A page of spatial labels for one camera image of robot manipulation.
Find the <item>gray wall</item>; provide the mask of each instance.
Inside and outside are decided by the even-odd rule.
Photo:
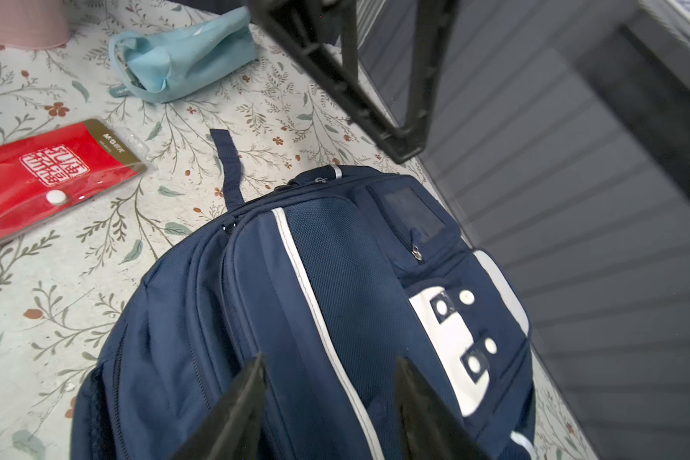
[[[414,4],[389,0],[360,48],[400,121]],[[631,0],[463,0],[420,158],[599,456],[690,458],[690,203],[572,66],[622,22],[690,87]]]

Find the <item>floral tablecloth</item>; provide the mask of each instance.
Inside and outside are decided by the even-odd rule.
[[[46,51],[0,45],[0,144],[86,118],[147,145],[142,177],[0,246],[0,458],[66,458],[74,396],[156,259],[225,211],[208,129],[232,134],[252,199],[327,163],[396,166],[256,26],[258,59],[211,87],[155,105],[112,98],[111,35],[212,15],[165,0],[67,0],[73,38]],[[540,458],[594,458],[536,363]]]

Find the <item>side pocket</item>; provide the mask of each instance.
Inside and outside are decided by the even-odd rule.
[[[102,380],[103,368],[104,363],[101,363],[87,375],[76,398],[71,430],[73,460],[117,458]]]

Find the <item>black plastic frame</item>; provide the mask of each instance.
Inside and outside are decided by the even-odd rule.
[[[393,161],[404,163],[424,150],[458,0],[419,0],[406,121],[401,126],[391,123],[358,84],[355,0],[249,0],[249,8],[256,23]],[[340,15],[342,65],[323,42],[324,24],[332,15]]]

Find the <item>navy blue backpack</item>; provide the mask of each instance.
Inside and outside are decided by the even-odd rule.
[[[530,458],[530,323],[496,263],[413,177],[323,166],[228,212],[148,271],[82,384],[75,459],[171,458],[265,357],[258,458],[404,458],[394,365],[411,360],[489,458]]]

